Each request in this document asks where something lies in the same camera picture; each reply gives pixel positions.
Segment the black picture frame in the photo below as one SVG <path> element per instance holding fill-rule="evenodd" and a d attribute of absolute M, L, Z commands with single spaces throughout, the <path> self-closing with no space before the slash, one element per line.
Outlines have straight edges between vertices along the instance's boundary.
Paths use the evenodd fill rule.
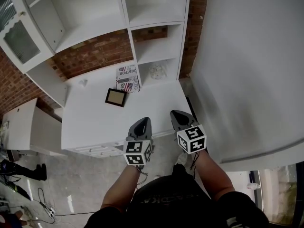
<path fill-rule="evenodd" d="M 123 94 L 123 101 L 122 101 L 121 104 L 118 104 L 118 103 L 115 103 L 115 102 L 111 102 L 111 101 L 108 100 L 111 91 L 115 91 L 115 92 L 119 92 L 119 93 Z M 121 90 L 117 90 L 117 89 L 109 89 L 108 90 L 108 94 L 106 95 L 106 98 L 105 98 L 105 102 L 108 103 L 108 104 L 124 107 L 124 103 L 125 103 L 126 98 L 127 98 L 127 92 L 121 91 Z"/>

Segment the white side cabinet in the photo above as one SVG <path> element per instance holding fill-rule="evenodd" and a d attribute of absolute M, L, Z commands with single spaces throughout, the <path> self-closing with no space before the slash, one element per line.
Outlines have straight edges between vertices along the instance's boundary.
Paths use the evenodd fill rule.
<path fill-rule="evenodd" d="M 0 0 L 0 46 L 22 73 L 54 54 L 24 0 Z"/>
<path fill-rule="evenodd" d="M 3 116 L 2 122 L 9 122 L 9 128 L 1 132 L 4 148 L 62 155 L 61 122 L 37 108 L 36 102 L 33 99 Z"/>

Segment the cabinet knob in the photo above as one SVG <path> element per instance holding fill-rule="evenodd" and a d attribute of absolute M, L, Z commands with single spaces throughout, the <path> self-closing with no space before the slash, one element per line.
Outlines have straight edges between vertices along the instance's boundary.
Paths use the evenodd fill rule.
<path fill-rule="evenodd" d="M 22 15 L 25 15 L 25 11 L 22 11 L 18 14 L 19 17 L 21 17 Z"/>

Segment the person's left arm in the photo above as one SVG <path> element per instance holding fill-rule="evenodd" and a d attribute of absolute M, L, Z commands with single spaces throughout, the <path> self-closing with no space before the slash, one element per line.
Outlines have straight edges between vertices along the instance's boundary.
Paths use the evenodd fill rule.
<path fill-rule="evenodd" d="M 128 208 L 140 176 L 136 166 L 127 165 L 117 181 L 105 194 L 101 209 L 114 207 L 121 213 Z"/>

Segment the black shoe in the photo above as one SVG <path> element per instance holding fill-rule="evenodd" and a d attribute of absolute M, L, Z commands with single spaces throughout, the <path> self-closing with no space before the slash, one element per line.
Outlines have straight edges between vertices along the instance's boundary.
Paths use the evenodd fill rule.
<path fill-rule="evenodd" d="M 41 165 L 40 169 L 40 179 L 45 181 L 48 178 L 47 176 L 47 166 L 45 164 Z"/>

